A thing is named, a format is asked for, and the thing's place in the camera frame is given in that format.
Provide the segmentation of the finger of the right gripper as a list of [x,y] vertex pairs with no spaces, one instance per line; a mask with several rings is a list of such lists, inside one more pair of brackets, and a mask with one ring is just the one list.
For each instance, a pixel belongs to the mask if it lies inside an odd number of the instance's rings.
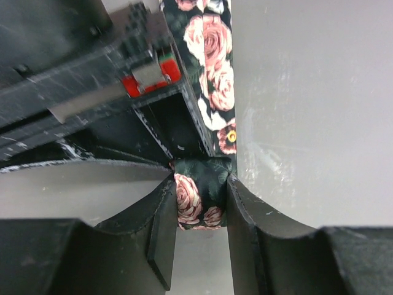
[[174,158],[213,154],[188,82],[137,99],[118,95],[64,121],[43,116],[1,132],[3,173],[83,160],[165,167]]

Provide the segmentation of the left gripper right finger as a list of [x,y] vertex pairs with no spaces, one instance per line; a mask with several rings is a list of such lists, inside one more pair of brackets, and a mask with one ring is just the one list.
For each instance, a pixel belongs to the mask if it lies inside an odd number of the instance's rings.
[[235,294],[391,294],[392,229],[312,228],[227,180]]

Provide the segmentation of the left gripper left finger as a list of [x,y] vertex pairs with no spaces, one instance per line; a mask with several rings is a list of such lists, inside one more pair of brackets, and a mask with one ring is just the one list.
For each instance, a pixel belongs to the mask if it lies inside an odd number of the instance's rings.
[[165,294],[176,229],[172,177],[97,226],[79,219],[3,219],[1,293]]

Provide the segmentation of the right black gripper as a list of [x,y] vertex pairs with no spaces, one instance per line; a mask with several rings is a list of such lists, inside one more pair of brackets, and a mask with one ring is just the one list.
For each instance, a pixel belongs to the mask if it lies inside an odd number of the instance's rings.
[[1,2],[1,131],[44,132],[111,115],[113,102],[181,79],[161,12],[142,2]]

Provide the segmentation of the pink floral dark tie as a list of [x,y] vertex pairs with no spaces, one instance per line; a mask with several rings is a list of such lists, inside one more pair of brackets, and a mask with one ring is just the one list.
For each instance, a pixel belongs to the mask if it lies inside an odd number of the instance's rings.
[[160,1],[212,138],[214,157],[171,163],[181,230],[227,225],[227,178],[237,172],[230,1]]

